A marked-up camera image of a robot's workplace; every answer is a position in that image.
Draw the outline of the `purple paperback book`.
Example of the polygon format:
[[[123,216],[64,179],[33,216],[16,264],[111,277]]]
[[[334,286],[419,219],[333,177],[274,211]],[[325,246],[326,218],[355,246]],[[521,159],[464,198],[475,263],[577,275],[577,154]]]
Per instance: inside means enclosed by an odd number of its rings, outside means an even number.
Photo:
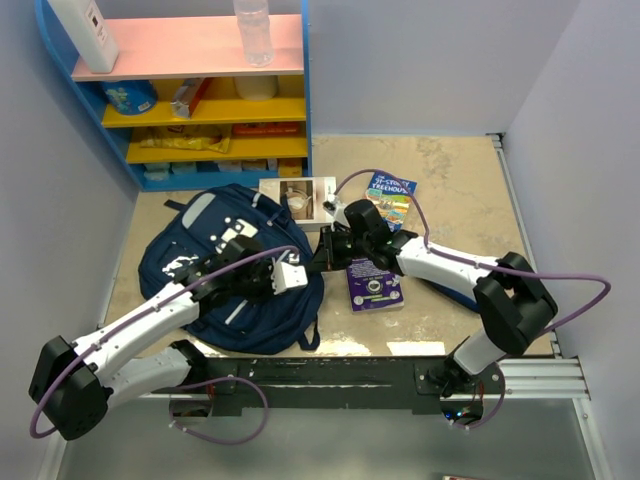
[[[353,313],[404,306],[401,277],[378,269],[369,259],[354,260],[346,270],[346,278]]]

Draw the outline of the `blue pencil case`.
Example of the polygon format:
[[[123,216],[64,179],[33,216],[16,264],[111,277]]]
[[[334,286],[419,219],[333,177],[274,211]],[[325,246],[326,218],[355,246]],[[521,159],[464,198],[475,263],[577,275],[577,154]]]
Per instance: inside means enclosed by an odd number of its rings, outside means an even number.
[[[450,300],[470,310],[471,312],[474,312],[474,313],[479,312],[478,306],[474,298],[469,298],[463,295],[462,293],[457,292],[456,290],[450,289],[448,287],[445,287],[443,285],[437,284],[429,280],[424,280],[424,283],[428,285],[430,288],[432,288],[434,291],[446,296]]]

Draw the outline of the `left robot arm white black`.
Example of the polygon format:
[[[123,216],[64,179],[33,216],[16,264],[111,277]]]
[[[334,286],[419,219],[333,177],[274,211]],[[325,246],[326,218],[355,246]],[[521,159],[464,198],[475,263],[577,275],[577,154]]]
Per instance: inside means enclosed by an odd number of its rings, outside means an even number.
[[[274,294],[278,258],[288,251],[264,250],[256,240],[239,236],[221,253],[175,271],[158,292],[115,322],[73,341],[49,340],[28,390],[36,404],[31,436],[58,433],[77,440],[111,410],[143,394],[200,390],[209,362],[191,341],[176,341],[152,356],[143,356],[143,350],[240,293]]]

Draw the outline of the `blue treehouse book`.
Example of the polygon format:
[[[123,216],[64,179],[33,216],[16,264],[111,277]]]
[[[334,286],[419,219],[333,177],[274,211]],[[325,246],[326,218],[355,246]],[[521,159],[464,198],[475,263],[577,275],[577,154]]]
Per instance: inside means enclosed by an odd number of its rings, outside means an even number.
[[[415,181],[402,179],[401,183],[403,188],[388,174],[376,171],[365,191],[365,198],[376,206],[392,232],[402,229],[412,203],[408,192],[414,194],[417,188]]]

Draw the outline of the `white coffee photo book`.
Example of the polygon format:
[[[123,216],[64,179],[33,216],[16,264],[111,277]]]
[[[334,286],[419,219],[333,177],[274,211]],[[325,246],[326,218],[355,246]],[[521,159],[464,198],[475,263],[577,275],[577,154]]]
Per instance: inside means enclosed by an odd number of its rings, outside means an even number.
[[[335,177],[263,178],[258,191],[287,206],[304,231],[316,231],[331,224],[323,204],[336,190]]]

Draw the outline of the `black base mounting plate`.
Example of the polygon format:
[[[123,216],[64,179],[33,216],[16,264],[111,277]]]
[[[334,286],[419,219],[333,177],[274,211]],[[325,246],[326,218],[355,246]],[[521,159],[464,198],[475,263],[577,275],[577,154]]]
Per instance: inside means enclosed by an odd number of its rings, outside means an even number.
[[[204,371],[185,383],[236,376],[256,384],[272,409],[405,410],[439,415],[441,406],[462,407],[472,384],[441,397],[430,370],[441,362],[429,357],[258,357],[209,358]]]

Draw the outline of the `yellow snack packet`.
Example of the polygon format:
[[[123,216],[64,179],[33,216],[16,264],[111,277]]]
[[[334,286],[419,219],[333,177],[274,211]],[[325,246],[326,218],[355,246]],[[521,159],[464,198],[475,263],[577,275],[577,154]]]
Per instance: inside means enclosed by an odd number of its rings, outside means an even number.
[[[145,127],[139,144],[142,148],[226,153],[230,140],[227,125],[172,125]]]

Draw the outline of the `red flat box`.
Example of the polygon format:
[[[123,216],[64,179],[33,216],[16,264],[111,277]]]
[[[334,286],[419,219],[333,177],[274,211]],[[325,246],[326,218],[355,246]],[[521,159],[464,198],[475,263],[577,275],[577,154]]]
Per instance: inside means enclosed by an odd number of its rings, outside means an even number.
[[[235,136],[287,136],[298,134],[300,128],[300,122],[236,123],[232,132]]]

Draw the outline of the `blue shelf unit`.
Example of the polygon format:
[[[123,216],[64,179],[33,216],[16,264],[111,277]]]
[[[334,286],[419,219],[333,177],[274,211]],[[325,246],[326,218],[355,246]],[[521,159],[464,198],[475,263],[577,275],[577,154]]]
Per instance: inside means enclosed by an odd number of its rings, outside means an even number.
[[[270,18],[275,59],[265,68],[246,64],[233,16],[124,18],[105,20],[120,47],[110,73],[94,74],[46,1],[34,4],[41,37],[104,142],[112,162],[143,192],[199,190],[238,183],[258,185],[297,166],[312,171],[308,4],[297,14]],[[237,76],[277,76],[278,94],[267,101],[241,99]],[[176,118],[170,102],[187,79],[211,83],[190,119]],[[156,105],[146,113],[126,116],[109,103],[103,81],[149,80]],[[235,136],[232,125],[254,122],[300,122],[296,135]],[[142,130],[152,126],[227,125],[226,153],[142,148]]]

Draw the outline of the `white cylindrical jar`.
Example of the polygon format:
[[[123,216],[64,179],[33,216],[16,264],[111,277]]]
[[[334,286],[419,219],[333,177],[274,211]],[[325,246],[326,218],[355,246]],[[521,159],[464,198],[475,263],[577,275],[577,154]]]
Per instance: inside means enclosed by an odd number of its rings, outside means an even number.
[[[237,76],[233,79],[238,96],[247,101],[267,101],[279,91],[277,76]]]

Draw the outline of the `orange white carton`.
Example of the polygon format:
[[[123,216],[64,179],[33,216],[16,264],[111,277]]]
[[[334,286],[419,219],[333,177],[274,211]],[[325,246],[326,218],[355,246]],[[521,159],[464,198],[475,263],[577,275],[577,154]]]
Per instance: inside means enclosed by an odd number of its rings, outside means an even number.
[[[176,90],[170,102],[172,115],[176,118],[190,119],[210,83],[210,78],[185,80]]]

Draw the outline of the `blue snack canister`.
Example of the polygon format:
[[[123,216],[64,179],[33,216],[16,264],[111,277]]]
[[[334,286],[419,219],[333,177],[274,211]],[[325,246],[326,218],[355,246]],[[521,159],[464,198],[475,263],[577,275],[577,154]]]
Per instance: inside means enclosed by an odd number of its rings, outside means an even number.
[[[149,80],[103,81],[100,85],[110,104],[122,115],[141,115],[157,103],[156,90]]]

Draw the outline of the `clear plastic water bottle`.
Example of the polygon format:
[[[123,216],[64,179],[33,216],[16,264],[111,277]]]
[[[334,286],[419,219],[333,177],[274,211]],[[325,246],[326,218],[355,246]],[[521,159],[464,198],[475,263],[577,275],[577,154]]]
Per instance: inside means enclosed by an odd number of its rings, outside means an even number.
[[[253,67],[273,62],[269,4],[267,0],[234,0],[234,14],[239,28],[245,60]]]

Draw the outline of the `white rectangular device box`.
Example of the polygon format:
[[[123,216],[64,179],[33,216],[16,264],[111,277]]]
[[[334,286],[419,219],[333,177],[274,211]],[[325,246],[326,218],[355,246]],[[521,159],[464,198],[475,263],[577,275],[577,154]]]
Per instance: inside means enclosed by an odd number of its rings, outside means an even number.
[[[94,0],[50,0],[49,5],[91,73],[110,73],[119,47]]]

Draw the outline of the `aluminium rail frame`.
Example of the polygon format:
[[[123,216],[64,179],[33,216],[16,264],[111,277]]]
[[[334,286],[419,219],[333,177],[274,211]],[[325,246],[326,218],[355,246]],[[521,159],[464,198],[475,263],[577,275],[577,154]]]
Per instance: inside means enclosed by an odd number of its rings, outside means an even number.
[[[144,303],[74,341],[55,337],[40,353],[29,394],[36,416],[74,441],[113,409],[167,390],[214,390],[213,411],[246,408],[404,409],[442,413],[473,430],[489,414],[474,396],[504,396],[500,362],[518,357],[562,323],[545,274],[520,254],[478,256],[435,244],[429,234],[390,229],[371,200],[331,194],[329,222],[310,246],[283,200],[231,184],[197,195],[151,243],[150,263],[169,243],[188,243],[191,264],[172,277],[140,271]],[[323,299],[323,274],[371,261],[433,285],[478,313],[481,329],[446,356],[284,359],[307,338]]]

